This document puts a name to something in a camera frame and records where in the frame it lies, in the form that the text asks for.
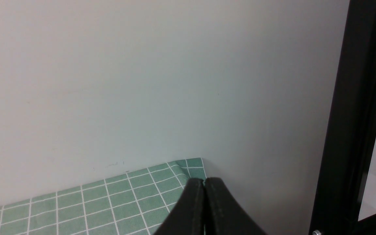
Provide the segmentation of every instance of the green grid pattern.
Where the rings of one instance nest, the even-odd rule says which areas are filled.
[[[0,207],[0,235],[153,234],[201,158],[152,166]]]

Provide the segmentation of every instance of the black metal frame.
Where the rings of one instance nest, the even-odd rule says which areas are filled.
[[[309,234],[376,234],[358,222],[376,138],[376,0],[351,0]]]

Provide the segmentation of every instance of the black door frame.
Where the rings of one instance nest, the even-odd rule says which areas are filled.
[[[309,234],[376,234],[358,222],[375,138],[376,0],[351,0]]]

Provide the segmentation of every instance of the green checkered tablecloth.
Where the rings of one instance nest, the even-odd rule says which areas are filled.
[[[0,235],[150,235],[190,178],[205,179],[201,158],[152,166],[0,207]]]

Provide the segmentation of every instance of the black plastic part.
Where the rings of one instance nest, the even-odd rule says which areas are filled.
[[[376,0],[351,0],[309,234],[376,231],[358,222],[375,138]]]
[[[240,207],[220,178],[206,179],[205,189],[206,234],[266,234]]]
[[[155,235],[203,235],[203,211],[203,180],[189,179],[175,207]]]

